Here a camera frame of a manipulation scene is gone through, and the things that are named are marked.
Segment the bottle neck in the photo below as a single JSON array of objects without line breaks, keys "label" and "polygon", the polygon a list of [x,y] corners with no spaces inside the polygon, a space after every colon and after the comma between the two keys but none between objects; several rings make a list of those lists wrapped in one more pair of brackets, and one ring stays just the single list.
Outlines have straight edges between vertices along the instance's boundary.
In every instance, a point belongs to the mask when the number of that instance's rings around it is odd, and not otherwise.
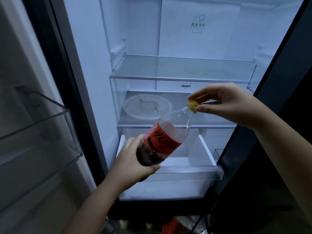
[{"label": "bottle neck", "polygon": [[194,113],[187,107],[185,106],[184,108],[182,108],[182,111],[188,115],[189,117],[192,117],[194,115]]}]

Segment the plastic bottle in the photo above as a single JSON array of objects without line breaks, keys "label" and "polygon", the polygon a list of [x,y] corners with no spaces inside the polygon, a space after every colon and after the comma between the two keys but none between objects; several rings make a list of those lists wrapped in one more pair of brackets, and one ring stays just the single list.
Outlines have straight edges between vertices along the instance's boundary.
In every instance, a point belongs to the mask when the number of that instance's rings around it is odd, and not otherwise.
[{"label": "plastic bottle", "polygon": [[188,136],[191,118],[199,104],[191,100],[180,110],[161,116],[140,141],[136,156],[143,166],[163,162]]}]

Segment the yellow bottle cap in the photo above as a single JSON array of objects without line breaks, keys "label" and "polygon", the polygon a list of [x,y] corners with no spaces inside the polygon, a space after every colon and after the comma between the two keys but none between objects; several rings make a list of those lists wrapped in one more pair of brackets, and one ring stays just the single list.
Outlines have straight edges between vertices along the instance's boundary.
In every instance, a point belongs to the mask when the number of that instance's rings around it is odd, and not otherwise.
[{"label": "yellow bottle cap", "polygon": [[199,103],[195,100],[189,100],[189,102],[186,104],[186,106],[193,112],[193,113],[197,113],[196,111],[196,107],[199,105]]}]

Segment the round plastic lid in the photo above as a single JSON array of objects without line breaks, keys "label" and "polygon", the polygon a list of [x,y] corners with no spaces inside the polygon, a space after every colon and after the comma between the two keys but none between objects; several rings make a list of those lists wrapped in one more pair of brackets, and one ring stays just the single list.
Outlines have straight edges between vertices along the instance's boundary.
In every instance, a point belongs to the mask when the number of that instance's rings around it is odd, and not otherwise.
[{"label": "round plastic lid", "polygon": [[156,120],[172,110],[167,99],[154,94],[139,94],[124,101],[125,112],[142,120]]}]

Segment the red bottle label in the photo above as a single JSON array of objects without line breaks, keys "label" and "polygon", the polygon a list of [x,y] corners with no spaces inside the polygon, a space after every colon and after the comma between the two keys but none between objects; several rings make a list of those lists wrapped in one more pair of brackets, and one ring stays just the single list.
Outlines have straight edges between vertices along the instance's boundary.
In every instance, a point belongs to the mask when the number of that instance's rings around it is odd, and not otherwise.
[{"label": "red bottle label", "polygon": [[143,139],[148,150],[162,159],[166,159],[181,144],[170,138],[162,130],[158,122],[156,122]]}]

